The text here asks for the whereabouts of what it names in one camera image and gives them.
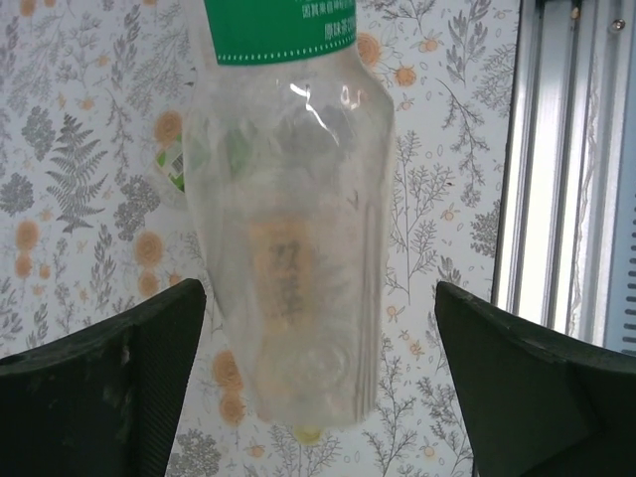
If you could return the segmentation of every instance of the clear plastic bottle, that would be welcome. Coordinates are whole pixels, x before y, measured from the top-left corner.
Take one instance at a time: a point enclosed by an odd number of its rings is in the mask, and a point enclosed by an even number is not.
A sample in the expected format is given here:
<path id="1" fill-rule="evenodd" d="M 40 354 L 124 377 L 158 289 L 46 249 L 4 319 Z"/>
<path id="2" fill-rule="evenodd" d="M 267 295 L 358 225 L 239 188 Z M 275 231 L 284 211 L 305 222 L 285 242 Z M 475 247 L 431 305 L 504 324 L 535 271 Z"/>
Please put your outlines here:
<path id="1" fill-rule="evenodd" d="M 359 422 L 378 386 L 395 133 L 355 1 L 183 5 L 185 190 L 247 391 L 276 421 Z"/>

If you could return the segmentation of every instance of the orange label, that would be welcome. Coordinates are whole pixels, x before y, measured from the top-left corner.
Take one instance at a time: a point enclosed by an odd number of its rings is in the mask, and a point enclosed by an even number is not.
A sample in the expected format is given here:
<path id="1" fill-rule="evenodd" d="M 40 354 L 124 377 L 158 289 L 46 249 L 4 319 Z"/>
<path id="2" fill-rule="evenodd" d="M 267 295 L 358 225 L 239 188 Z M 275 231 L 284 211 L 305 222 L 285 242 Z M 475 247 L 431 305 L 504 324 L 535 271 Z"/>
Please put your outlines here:
<path id="1" fill-rule="evenodd" d="M 256 289 L 270 332 L 307 323 L 313 254 L 304 221 L 289 219 L 249 228 Z"/>

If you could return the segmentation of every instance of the floral wallpaper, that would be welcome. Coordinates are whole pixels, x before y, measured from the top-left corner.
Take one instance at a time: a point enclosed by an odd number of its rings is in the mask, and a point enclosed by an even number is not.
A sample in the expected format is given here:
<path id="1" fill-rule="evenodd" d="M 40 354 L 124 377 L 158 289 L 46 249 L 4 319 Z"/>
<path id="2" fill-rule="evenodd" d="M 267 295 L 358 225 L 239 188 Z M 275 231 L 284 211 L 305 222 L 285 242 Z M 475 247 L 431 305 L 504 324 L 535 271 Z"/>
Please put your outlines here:
<path id="1" fill-rule="evenodd" d="M 170 477 L 470 474 L 433 286 L 490 291 L 518 0 L 358 7 L 361 57 L 397 111 L 377 410 L 315 435 L 257 415 L 211 299 Z M 184 199 L 151 167 L 195 79 L 176 0 L 0 1 L 0 356 L 183 277 L 212 297 Z"/>

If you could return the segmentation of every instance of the orange flower pattern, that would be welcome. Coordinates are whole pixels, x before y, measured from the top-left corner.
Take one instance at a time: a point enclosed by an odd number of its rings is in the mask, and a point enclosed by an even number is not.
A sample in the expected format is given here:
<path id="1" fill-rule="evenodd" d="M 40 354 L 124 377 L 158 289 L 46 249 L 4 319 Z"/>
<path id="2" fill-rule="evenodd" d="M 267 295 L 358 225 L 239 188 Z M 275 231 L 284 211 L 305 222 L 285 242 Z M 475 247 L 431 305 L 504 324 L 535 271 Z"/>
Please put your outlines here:
<path id="1" fill-rule="evenodd" d="M 217 468 L 219 475 L 273 475 L 286 468 L 284 459 L 299 477 L 469 475 L 472 454 L 430 290 L 440 278 L 482 295 L 491 286 L 518 0 L 415 0 L 416 11 L 408 2 L 357 2 L 353 52 L 393 98 L 396 117 L 381 310 L 386 340 L 378 364 L 388 393 L 408 407 L 342 432 L 282 425 L 276 403 L 252 394 L 252 387 L 268 385 L 248 374 L 248 360 L 242 366 L 239 353 L 255 344 L 245 338 L 228 347 L 224 328 L 238 310 L 216 306 L 205 249 L 185 208 L 169 207 L 163 183 L 146 174 L 152 158 L 179 141 L 193 86 L 205 74 L 193 70 L 180 2 L 0 3 L 0 311 L 20 320 L 0 332 L 0 356 L 42 346 L 199 277 L 208 294 L 206 320 L 167 475 Z M 320 13 L 322 4 L 343 2 L 314 3 Z M 342 96 L 346 110 L 373 100 L 363 81 L 348 85 L 334 96 Z M 316 88 L 312 101 L 322 94 Z M 352 117 L 363 117 L 361 111 Z M 339 127 L 329 115 L 325 121 Z M 356 230 L 351 224 L 343 237 Z M 249 277 L 234 286 L 244 286 L 247 297 Z M 379 405 L 393 408 L 386 394 Z M 399 455 L 391 454 L 394 440 L 404 442 Z M 386 468 L 378 464 L 381 454 L 390 459 Z"/>

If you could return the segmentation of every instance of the screw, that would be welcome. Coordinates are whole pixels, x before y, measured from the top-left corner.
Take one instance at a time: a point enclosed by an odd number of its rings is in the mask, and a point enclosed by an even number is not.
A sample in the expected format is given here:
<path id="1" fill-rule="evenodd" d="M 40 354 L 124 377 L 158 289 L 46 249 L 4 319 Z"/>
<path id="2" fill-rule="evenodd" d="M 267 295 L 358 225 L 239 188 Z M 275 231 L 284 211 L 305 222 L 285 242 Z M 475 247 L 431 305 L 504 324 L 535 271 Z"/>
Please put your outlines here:
<path id="1" fill-rule="evenodd" d="M 626 26 L 627 22 L 625 22 L 625 20 L 623 20 L 622 18 L 619 18 L 618 20 L 614 20 L 612 22 L 611 29 L 614 32 L 620 32 L 621 30 L 624 30 Z"/>

